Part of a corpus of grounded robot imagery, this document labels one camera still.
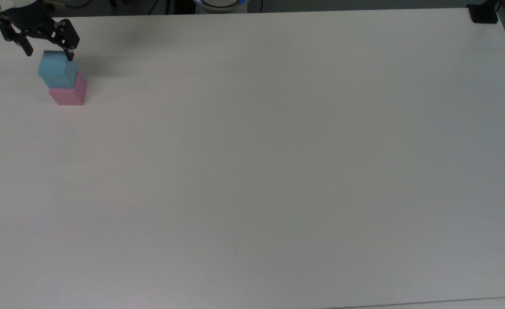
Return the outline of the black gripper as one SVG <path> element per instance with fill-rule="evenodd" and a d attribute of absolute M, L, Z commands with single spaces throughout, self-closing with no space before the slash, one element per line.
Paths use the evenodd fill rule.
<path fill-rule="evenodd" d="M 3 39 L 13 42 L 23 49 L 25 55 L 33 54 L 33 47 L 25 33 L 17 33 L 14 27 L 20 30 L 43 30 L 51 33 L 48 37 L 50 43 L 61 47 L 68 61 L 74 60 L 74 50 L 78 47 L 80 37 L 69 19 L 55 22 L 52 19 L 52 10 L 48 4 L 34 2 L 26 6 L 10 8 L 6 15 L 0 15 L 0 32 Z"/>

